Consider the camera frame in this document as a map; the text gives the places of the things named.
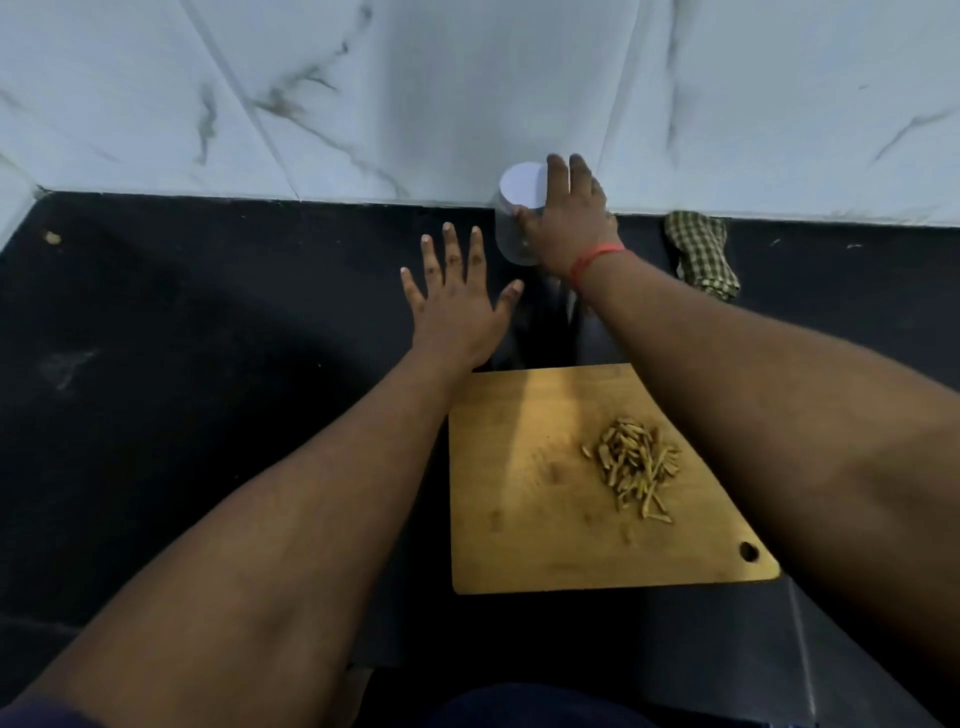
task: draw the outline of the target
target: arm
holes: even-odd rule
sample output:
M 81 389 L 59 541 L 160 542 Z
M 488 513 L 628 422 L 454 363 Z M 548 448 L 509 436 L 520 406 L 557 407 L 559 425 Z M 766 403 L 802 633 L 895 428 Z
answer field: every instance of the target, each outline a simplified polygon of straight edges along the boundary
M 161 553 L 32 692 L 110 728 L 320 724 L 454 389 L 499 343 L 522 290 L 515 281 L 492 310 L 480 231 L 466 282 L 449 224 L 444 238 L 445 281 L 422 241 L 427 299 L 401 271 L 410 352 Z
M 579 157 L 521 214 L 564 276 L 615 235 Z M 657 403 L 792 571 L 960 686 L 960 396 L 848 342 L 720 303 L 632 254 L 583 298 Z

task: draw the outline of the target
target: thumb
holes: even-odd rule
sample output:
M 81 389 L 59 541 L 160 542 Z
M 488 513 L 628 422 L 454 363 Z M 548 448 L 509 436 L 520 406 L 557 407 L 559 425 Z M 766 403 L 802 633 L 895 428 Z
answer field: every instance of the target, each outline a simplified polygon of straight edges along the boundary
M 518 206 L 516 212 L 514 212 L 514 217 L 526 238 L 537 234 L 537 230 L 540 229 L 540 218 L 526 207 Z
M 510 317 L 514 315 L 516 302 L 520 300 L 521 293 L 523 293 L 523 281 L 515 280 L 503 289 L 499 301 L 496 302 L 493 315 L 501 320 L 504 331 L 507 330 L 507 326 L 510 324 Z

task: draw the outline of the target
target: cutting board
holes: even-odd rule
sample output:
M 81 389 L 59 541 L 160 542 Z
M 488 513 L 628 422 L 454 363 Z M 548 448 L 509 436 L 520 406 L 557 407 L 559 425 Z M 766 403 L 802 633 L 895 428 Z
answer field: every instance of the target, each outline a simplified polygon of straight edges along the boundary
M 617 512 L 581 452 L 613 419 L 662 428 L 680 472 L 673 524 Z M 458 594 L 773 579 L 770 555 L 626 364 L 471 375 L 449 420 Z

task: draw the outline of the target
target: red bracelet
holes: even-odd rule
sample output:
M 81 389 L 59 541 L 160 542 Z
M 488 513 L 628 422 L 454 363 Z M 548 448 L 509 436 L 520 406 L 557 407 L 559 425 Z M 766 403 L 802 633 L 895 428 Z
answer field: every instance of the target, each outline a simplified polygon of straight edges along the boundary
M 625 250 L 627 249 L 624 248 L 623 243 L 619 241 L 615 243 L 597 243 L 593 247 L 587 248 L 580 253 L 580 257 L 574 260 L 573 265 L 570 266 L 570 287 L 577 293 L 580 293 L 580 276 L 584 274 L 584 271 L 586 271 L 587 267 L 595 258 L 606 253 L 616 253 L 617 251 Z

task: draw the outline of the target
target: finger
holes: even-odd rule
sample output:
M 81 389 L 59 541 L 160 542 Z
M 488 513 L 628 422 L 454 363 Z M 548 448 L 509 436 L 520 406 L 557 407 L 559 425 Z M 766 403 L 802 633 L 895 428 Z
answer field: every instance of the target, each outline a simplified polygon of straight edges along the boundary
M 426 277 L 426 295 L 433 296 L 444 287 L 444 274 L 440 270 L 440 261 L 433 249 L 433 238 L 424 235 L 420 239 L 420 251 L 423 253 L 423 275 Z
M 580 155 L 570 156 L 570 194 L 589 199 L 592 194 L 593 174 L 587 161 Z
M 500 294 L 499 301 L 496 302 L 496 308 L 493 310 L 493 316 L 503 327 L 503 332 L 507 332 L 507 326 L 510 325 L 510 317 L 514 315 L 516 302 L 520 300 L 520 294 L 523 293 L 523 281 L 515 280 L 510 283 Z
M 514 210 L 514 217 L 516 218 L 516 223 L 520 225 L 520 231 L 523 232 L 523 237 L 529 240 L 531 237 L 536 236 L 540 228 L 540 218 L 537 215 L 526 207 L 518 207 Z
M 426 300 L 414 282 L 413 274 L 410 273 L 409 268 L 400 268 L 400 281 L 403 283 L 403 295 L 407 297 L 407 303 L 410 304 L 410 308 L 413 310 L 414 316 L 416 316 L 423 311 L 423 307 L 426 306 Z
M 458 285 L 464 282 L 464 259 L 460 255 L 460 241 L 457 240 L 457 231 L 452 223 L 444 223 L 444 243 L 446 268 L 444 268 L 444 285 Z
M 607 204 L 607 193 L 603 191 L 603 187 L 600 186 L 600 182 L 593 176 L 591 176 L 592 182 L 590 183 L 590 194 L 593 195 L 594 200 L 599 200 L 604 204 Z
M 483 233 L 475 227 L 470 231 L 470 258 L 467 267 L 467 288 L 487 290 L 487 258 L 483 252 Z
M 558 205 L 570 193 L 569 171 L 560 155 L 546 158 L 546 203 Z

